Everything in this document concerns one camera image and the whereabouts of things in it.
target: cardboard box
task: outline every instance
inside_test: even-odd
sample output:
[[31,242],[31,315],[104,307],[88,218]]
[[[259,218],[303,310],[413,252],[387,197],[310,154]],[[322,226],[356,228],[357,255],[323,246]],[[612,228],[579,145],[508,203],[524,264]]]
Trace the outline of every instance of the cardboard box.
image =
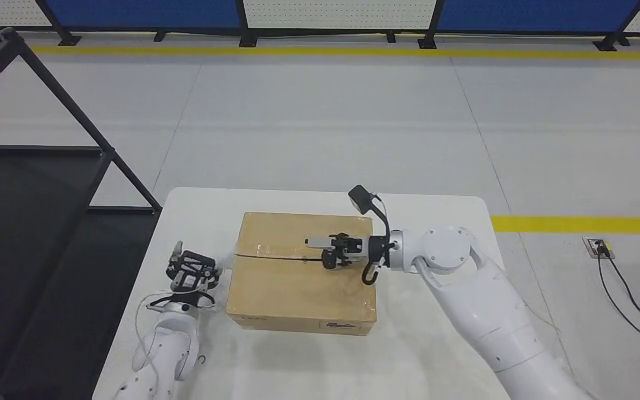
[[376,322],[376,291],[364,263],[326,270],[305,239],[345,232],[370,236],[371,219],[245,213],[227,314],[245,329],[366,335]]

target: black cable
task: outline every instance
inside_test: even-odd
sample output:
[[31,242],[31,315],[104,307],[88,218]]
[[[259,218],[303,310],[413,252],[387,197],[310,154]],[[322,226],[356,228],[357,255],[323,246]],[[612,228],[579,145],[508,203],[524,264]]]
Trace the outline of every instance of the black cable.
[[627,289],[627,294],[629,295],[629,299],[633,303],[633,306],[636,308],[636,310],[638,310],[640,312],[640,307],[638,307],[638,303],[636,303],[636,299],[633,297],[633,294],[631,294],[631,289],[629,289],[629,285],[627,285],[627,281],[622,277],[622,274],[618,270],[618,267],[616,266],[616,263],[613,262],[613,259],[611,259],[611,256],[607,256],[607,259],[609,260],[611,265],[613,265],[613,268],[616,270],[616,273],[620,277],[620,280],[624,284],[624,287]]
[[600,259],[601,259],[601,257],[600,257],[600,253],[598,253],[598,272],[600,272],[600,281],[602,282],[602,287],[604,288],[604,292],[607,294],[607,297],[609,297],[609,300],[611,301],[611,304],[613,304],[613,306],[616,308],[616,310],[618,310],[618,313],[620,313],[620,315],[622,316],[622,318],[624,318],[624,320],[625,320],[625,321],[627,321],[627,323],[628,323],[629,325],[631,325],[631,326],[633,327],[633,329],[635,329],[638,333],[640,333],[640,329],[639,329],[637,326],[635,326],[635,325],[633,324],[633,322],[631,322],[631,321],[629,320],[629,318],[627,318],[627,316],[626,316],[626,315],[624,315],[624,313],[622,312],[622,310],[620,310],[620,307],[618,307],[618,305],[616,304],[616,302],[615,302],[615,301],[613,301],[613,298],[612,298],[612,297],[611,297],[611,295],[609,294],[609,290],[607,289],[607,285],[604,283],[604,277],[602,276],[602,264],[600,263]]
[[369,261],[367,265],[364,267],[364,269],[362,270],[362,283],[364,283],[367,286],[373,285],[374,283],[376,283],[376,280],[378,279],[378,271],[373,272],[373,276],[371,277],[371,279],[367,278],[367,275],[369,275],[369,271],[371,270],[372,265],[373,263]]

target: blue wall panel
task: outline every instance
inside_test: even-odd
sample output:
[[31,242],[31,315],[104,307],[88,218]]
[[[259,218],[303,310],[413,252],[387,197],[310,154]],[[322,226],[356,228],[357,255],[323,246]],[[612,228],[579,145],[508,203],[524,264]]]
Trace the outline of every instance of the blue wall panel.
[[237,28],[235,0],[48,0],[64,26]]
[[445,0],[438,29],[610,32],[637,0]]

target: white wall panel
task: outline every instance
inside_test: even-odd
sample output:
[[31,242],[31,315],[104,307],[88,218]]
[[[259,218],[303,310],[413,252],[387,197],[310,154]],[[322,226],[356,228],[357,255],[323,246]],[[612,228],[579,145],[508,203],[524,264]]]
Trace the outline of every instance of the white wall panel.
[[625,32],[640,32],[640,13],[636,14],[636,17],[631,21]]
[[427,29],[435,0],[245,0],[249,28]]
[[51,26],[34,0],[0,0],[0,26]]

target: black stand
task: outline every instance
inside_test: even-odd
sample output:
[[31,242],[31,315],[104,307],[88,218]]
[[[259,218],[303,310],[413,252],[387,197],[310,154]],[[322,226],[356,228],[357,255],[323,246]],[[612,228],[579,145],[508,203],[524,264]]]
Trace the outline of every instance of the black stand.
[[64,28],[45,0],[36,0],[36,4],[38,4],[44,16],[47,17],[53,29],[60,35],[62,40],[60,40],[58,46],[75,46],[78,44],[82,36],[74,36],[68,29]]
[[[0,398],[88,399],[162,207],[24,39],[3,29],[0,72],[17,57],[97,146],[0,146]],[[90,206],[112,163],[151,207]]]
[[236,0],[236,11],[238,12],[238,20],[240,20],[240,47],[256,47],[258,43],[258,35],[249,29],[247,22],[247,13],[244,10],[244,1]]
[[424,38],[418,39],[418,46],[421,49],[437,49],[436,42],[434,40],[436,35],[436,29],[438,28],[438,23],[440,22],[440,15],[442,14],[442,9],[444,8],[445,0],[436,0],[436,5],[433,9],[433,14],[431,15],[431,22],[429,22],[429,29],[424,35]]
[[622,24],[616,29],[615,32],[608,34],[604,37],[604,39],[600,41],[595,41],[593,44],[600,51],[617,51],[614,47],[616,42],[619,42],[621,46],[630,46],[629,40],[624,36],[624,30],[627,29],[627,26],[633,21],[638,12],[640,11],[640,1],[636,4],[636,6],[631,10],[631,12],[627,15],[627,17],[622,21]]
[[153,37],[153,41],[156,43],[162,42],[165,36],[167,36],[167,31],[158,31],[156,32],[156,35]]
[[395,43],[396,42],[396,34],[393,31],[387,32],[387,43]]

